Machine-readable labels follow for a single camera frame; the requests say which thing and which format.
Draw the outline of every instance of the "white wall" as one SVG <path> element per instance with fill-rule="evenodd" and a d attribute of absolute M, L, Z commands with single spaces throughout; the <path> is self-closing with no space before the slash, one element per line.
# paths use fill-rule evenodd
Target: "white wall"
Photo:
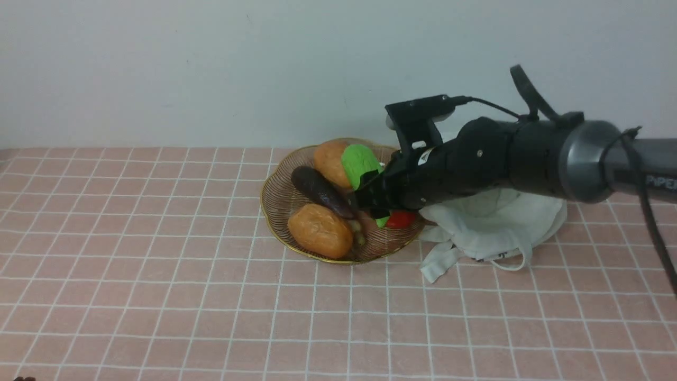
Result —
<path fill-rule="evenodd" d="M 394 142 L 440 93 L 677 136 L 675 0 L 3 0 L 0 148 Z M 443 129 L 483 113 L 466 106 Z"/>

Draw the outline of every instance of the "pink square tile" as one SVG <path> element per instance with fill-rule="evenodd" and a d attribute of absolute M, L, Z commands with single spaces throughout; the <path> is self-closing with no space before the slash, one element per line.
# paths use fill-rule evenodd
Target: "pink square tile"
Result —
<path fill-rule="evenodd" d="M 268 354 L 268 370 L 273 372 L 305 371 L 308 353 L 306 342 L 272 342 Z"/>
<path fill-rule="evenodd" d="M 176 184 L 176 180 L 150 179 L 146 183 L 146 188 L 142 194 L 144 196 L 170 196 L 174 190 L 174 184 Z"/>
<path fill-rule="evenodd" d="M 277 283 L 280 279 L 282 261 L 251 261 L 246 281 L 249 283 Z"/>
<path fill-rule="evenodd" d="M 188 148 L 162 147 L 158 161 L 184 161 L 188 154 Z"/>
<path fill-rule="evenodd" d="M 61 178 L 59 177 L 34 177 L 26 187 L 28 193 L 52 193 L 56 189 Z"/>
<path fill-rule="evenodd" d="M 436 375 L 473 377 L 470 351 L 467 348 L 431 348 Z"/>
<path fill-rule="evenodd" d="M 150 346 L 146 366 L 182 367 L 189 343 L 189 340 L 182 339 L 155 339 Z"/>
<path fill-rule="evenodd" d="M 80 329 L 81 334 L 113 334 L 122 317 L 121 308 L 91 307 Z"/>
<path fill-rule="evenodd" d="M 348 345 L 342 342 L 312 342 L 308 362 L 311 372 L 343 373 L 348 366 Z"/>
<path fill-rule="evenodd" d="M 11 256 L 0 272 L 0 276 L 7 278 L 32 278 L 42 258 L 38 256 Z"/>
<path fill-rule="evenodd" d="M 153 237 L 149 236 L 123 235 L 120 239 L 120 244 L 115 251 L 115 255 L 127 257 L 145 257 L 152 241 Z"/>
<path fill-rule="evenodd" d="M 244 150 L 243 163 L 269 163 L 271 148 L 247 148 Z"/>
<path fill-rule="evenodd" d="M 315 262 L 285 262 L 284 272 L 282 273 L 282 283 L 313 284 L 315 281 L 316 266 L 317 264 Z"/>
<path fill-rule="evenodd" d="M 83 320 L 86 310 L 85 307 L 55 306 L 51 310 L 42 332 L 49 334 L 75 334 L 78 332 L 78 327 L 80 327 L 80 322 Z"/>
<path fill-rule="evenodd" d="M 152 196 L 141 196 L 139 198 L 139 203 L 136 205 L 134 210 L 135 214 L 163 214 L 167 203 L 169 202 L 168 197 L 152 197 Z"/>
<path fill-rule="evenodd" d="M 674 354 L 643 353 L 640 356 L 652 381 L 670 381 L 677 372 Z"/>
<path fill-rule="evenodd" d="M 174 283 L 169 290 L 167 307 L 198 308 L 202 301 L 204 284 Z"/>
<path fill-rule="evenodd" d="M 240 300 L 240 285 L 210 284 L 204 296 L 203 308 L 234 309 Z"/>
<path fill-rule="evenodd" d="M 200 197 L 206 184 L 205 180 L 178 180 L 173 196 Z"/>
<path fill-rule="evenodd" d="M 66 171 L 67 167 L 67 159 L 44 159 L 35 174 L 44 176 L 61 176 Z"/>
<path fill-rule="evenodd" d="M 211 163 L 184 163 L 180 178 L 208 178 Z"/>
<path fill-rule="evenodd" d="M 246 310 L 272 310 L 275 308 L 277 290 L 278 287 L 274 285 L 244 285 L 240 308 Z M 306 300 L 303 294 L 295 294 L 292 300 L 289 300 L 288 295 L 289 293 L 283 294 L 282 289 L 280 289 L 278 309 L 293 309 L 294 306 L 301 304 L 304 304 L 303 306 L 306 307 L 306 303 L 303 303 Z"/>
<path fill-rule="evenodd" d="M 129 156 L 131 156 L 131 148 L 105 148 L 102 158 L 108 160 L 127 160 Z"/>
<path fill-rule="evenodd" d="M 143 161 L 130 161 L 123 171 L 126 178 L 147 178 L 153 170 L 154 164 Z"/>
<path fill-rule="evenodd" d="M 160 310 L 157 309 L 126 310 L 117 333 L 121 335 L 153 336 L 159 316 Z"/>
<path fill-rule="evenodd" d="M 211 272 L 212 282 L 241 282 L 247 262 L 243 260 L 217 259 Z"/>
<path fill-rule="evenodd" d="M 134 235 L 153 235 L 160 224 L 160 216 L 132 216 L 125 233 Z"/>
<path fill-rule="evenodd" d="M 17 306 L 7 321 L 7 332 L 38 332 L 49 314 L 49 307 Z"/>
<path fill-rule="evenodd" d="M 162 307 L 169 290 L 166 283 L 136 283 L 129 300 L 132 307 Z"/>
<path fill-rule="evenodd" d="M 214 180 L 236 180 L 238 172 L 240 171 L 240 164 L 214 164 L 212 166 L 210 179 Z"/>
<path fill-rule="evenodd" d="M 591 245 L 562 245 L 561 247 L 568 266 L 598 267 L 600 265 L 594 247 Z"/>
<path fill-rule="evenodd" d="M 151 178 L 176 179 L 181 173 L 183 163 L 157 163 L 150 174 Z"/>
<path fill-rule="evenodd" d="M 233 196 L 235 197 L 259 197 L 263 188 L 263 180 L 239 181 Z"/>
<path fill-rule="evenodd" d="M 591 381 L 603 379 L 593 352 L 558 350 L 555 355 L 564 379 Z"/>
<path fill-rule="evenodd" d="M 125 161 L 101 160 L 94 169 L 93 177 L 120 177 L 125 164 Z"/>
<path fill-rule="evenodd" d="M 195 339 L 188 351 L 185 366 L 200 369 L 223 369 L 227 352 L 227 340 Z"/>
<path fill-rule="evenodd" d="M 502 292 L 506 316 L 541 317 L 538 297 L 531 292 Z"/>
<path fill-rule="evenodd" d="M 460 317 L 428 317 L 430 342 L 444 345 L 467 345 L 468 332 L 465 319 Z"/>
<path fill-rule="evenodd" d="M 56 235 L 50 233 L 28 233 L 19 247 L 16 248 L 16 253 L 45 255 L 55 238 Z"/>
<path fill-rule="evenodd" d="M 104 209 L 105 214 L 130 214 L 133 212 L 139 197 L 136 196 L 111 196 Z"/>
<path fill-rule="evenodd" d="M 106 365 L 139 367 L 143 364 L 150 339 L 113 337 L 113 342 L 104 359 Z"/>
<path fill-rule="evenodd" d="M 198 216 L 193 220 L 190 235 L 221 236 L 224 224 L 224 217 Z"/>
<path fill-rule="evenodd" d="M 387 342 L 387 315 L 353 313 L 351 321 L 351 339 L 355 341 Z"/>
<path fill-rule="evenodd" d="M 615 292 L 647 292 L 639 270 L 607 269 L 607 275 Z"/>
<path fill-rule="evenodd" d="M 113 190 L 115 195 L 136 196 L 143 193 L 146 187 L 146 179 L 121 178 Z"/>
<path fill-rule="evenodd" d="M 579 294 L 585 319 L 619 319 L 618 305 L 609 294 Z"/>
<path fill-rule="evenodd" d="M 628 331 L 620 321 L 589 321 L 588 329 L 595 349 L 632 349 Z"/>
<path fill-rule="evenodd" d="M 474 316 L 502 316 L 497 292 L 463 291 L 466 313 Z"/>
<path fill-rule="evenodd" d="M 63 281 L 34 279 L 33 282 L 30 282 L 30 285 L 28 285 L 26 293 L 23 298 L 21 298 L 21 303 L 52 304 L 54 303 L 54 300 L 56 300 L 59 291 L 61 291 L 63 284 Z"/>
<path fill-rule="evenodd" d="M 208 180 L 204 189 L 205 197 L 231 197 L 235 182 L 231 180 Z"/>
<path fill-rule="evenodd" d="M 319 316 L 332 314 L 316 314 L 313 320 Z M 278 340 L 308 340 L 310 334 L 310 313 L 286 313 L 277 312 L 275 314 L 275 328 L 273 339 Z M 320 332 L 320 335 L 330 334 L 331 332 Z"/>
<path fill-rule="evenodd" d="M 139 376 L 138 369 L 121 369 L 117 367 L 102 367 L 97 381 L 135 380 Z"/>
<path fill-rule="evenodd" d="M 20 363 L 34 339 L 34 335 L 0 333 L 0 361 Z"/>
<path fill-rule="evenodd" d="M 234 242 L 241 242 L 241 252 L 234 258 L 247 258 L 249 255 L 249 248 L 251 247 L 252 258 L 256 259 L 274 259 L 281 260 L 284 257 L 284 246 L 274 238 L 257 238 L 251 243 L 251 239 L 233 238 L 233 240 L 241 240 Z"/>
<path fill-rule="evenodd" d="M 22 192 L 29 181 L 30 176 L 3 174 L 0 176 L 0 192 Z"/>
<path fill-rule="evenodd" d="M 598 268 L 570 268 L 571 282 L 577 291 L 608 292 L 609 284 L 604 272 Z"/>
<path fill-rule="evenodd" d="M 565 319 L 581 317 L 573 294 L 540 294 L 540 300 L 545 317 Z"/>
<path fill-rule="evenodd" d="M 670 338 L 669 331 L 662 323 L 628 323 L 628 331 L 630 331 L 630 335 L 632 335 L 638 350 L 663 350 L 671 352 L 676 349 L 675 344 Z"/>
<path fill-rule="evenodd" d="M 240 180 L 265 180 L 268 175 L 268 164 L 242 164 Z"/>
<path fill-rule="evenodd" d="M 56 302 L 57 304 L 87 305 L 98 285 L 99 282 L 96 281 L 66 281 Z"/>
<path fill-rule="evenodd" d="M 510 319 L 508 328 L 513 346 L 536 348 L 550 346 L 545 323 L 541 320 Z"/>
<path fill-rule="evenodd" d="M 206 282 L 212 262 L 208 260 L 182 259 L 176 272 L 176 282 Z"/>
<path fill-rule="evenodd" d="M 282 293 L 282 288 L 294 290 L 294 288 L 292 287 L 294 286 L 281 287 L 280 293 Z M 315 288 L 315 310 L 348 311 L 350 301 L 350 291 L 351 289 L 348 287 L 317 286 Z"/>
<path fill-rule="evenodd" d="M 427 376 L 430 374 L 430 357 L 425 346 L 391 346 L 392 372 L 404 376 Z"/>
<path fill-rule="evenodd" d="M 164 310 L 156 335 L 189 338 L 193 334 L 197 316 L 198 311 L 196 310 Z"/>
<path fill-rule="evenodd" d="M 588 231 L 583 224 L 565 223 L 557 231 L 557 239 L 561 243 L 589 243 Z"/>
<path fill-rule="evenodd" d="M 26 361 L 29 363 L 61 364 L 72 341 L 72 336 L 37 336 Z"/>
<path fill-rule="evenodd" d="M 634 353 L 599 352 L 597 354 L 608 380 L 644 380 L 644 373 Z"/>
<path fill-rule="evenodd" d="M 223 197 L 203 197 L 198 208 L 200 216 L 225 216 L 228 213 L 230 199 Z"/>
<path fill-rule="evenodd" d="M 130 160 L 155 161 L 160 154 L 160 148 L 132 148 Z"/>
<path fill-rule="evenodd" d="M 196 147 L 188 149 L 188 156 L 186 161 L 202 161 L 211 163 L 214 161 L 216 148 Z"/>
<path fill-rule="evenodd" d="M 350 372 L 388 374 L 388 346 L 353 343 L 350 347 Z"/>
<path fill-rule="evenodd" d="M 31 231 L 37 233 L 57 233 L 66 221 L 66 214 L 38 214 Z"/>
<path fill-rule="evenodd" d="M 347 313 L 316 313 L 313 316 L 312 339 L 348 340 L 349 320 Z"/>
<path fill-rule="evenodd" d="M 539 291 L 569 291 L 571 282 L 564 268 L 535 268 L 533 275 Z"/>
<path fill-rule="evenodd" d="M 503 319 L 468 319 L 473 345 L 508 346 L 508 331 Z"/>
<path fill-rule="evenodd" d="M 492 265 L 459 266 L 458 270 L 463 288 L 496 289 L 496 277 Z"/>
<path fill-rule="evenodd" d="M 550 320 L 547 324 L 555 348 L 590 348 L 582 321 Z"/>
<path fill-rule="evenodd" d="M 265 367 L 267 352 L 268 343 L 266 342 L 233 341 L 225 368 L 262 371 Z"/>
<path fill-rule="evenodd" d="M 515 350 L 517 373 L 522 378 L 559 379 L 554 361 L 550 350 Z"/>
<path fill-rule="evenodd" d="M 235 321 L 233 311 L 209 311 L 200 312 L 195 336 L 198 338 L 230 338 L 230 332 Z"/>
<path fill-rule="evenodd" d="M 19 195 L 12 207 L 17 212 L 39 212 L 47 202 L 48 195 Z"/>
<path fill-rule="evenodd" d="M 387 311 L 387 303 L 386 291 L 382 287 L 360 287 L 359 292 L 358 290 L 353 292 L 353 311 L 384 313 Z"/>
<path fill-rule="evenodd" d="M 183 254 L 189 258 L 214 258 L 218 244 L 216 237 L 188 237 Z"/>
<path fill-rule="evenodd" d="M 133 286 L 133 283 L 102 282 L 92 303 L 96 306 L 125 306 Z"/>
<path fill-rule="evenodd" d="M 82 250 L 83 256 L 110 256 L 120 241 L 119 235 L 91 235 Z"/>
<path fill-rule="evenodd" d="M 473 350 L 475 373 L 479 377 L 515 377 L 515 367 L 509 349 L 476 348 Z"/>

